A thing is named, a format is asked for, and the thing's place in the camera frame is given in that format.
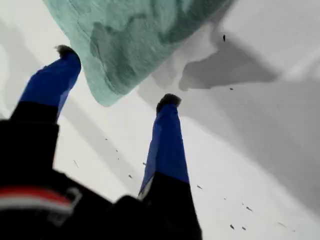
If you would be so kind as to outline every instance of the red stripe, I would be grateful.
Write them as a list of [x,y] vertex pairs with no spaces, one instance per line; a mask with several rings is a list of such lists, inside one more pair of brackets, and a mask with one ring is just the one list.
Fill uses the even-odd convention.
[[71,204],[71,201],[57,192],[33,186],[1,187],[0,198],[9,196],[30,196],[58,202],[61,204]]

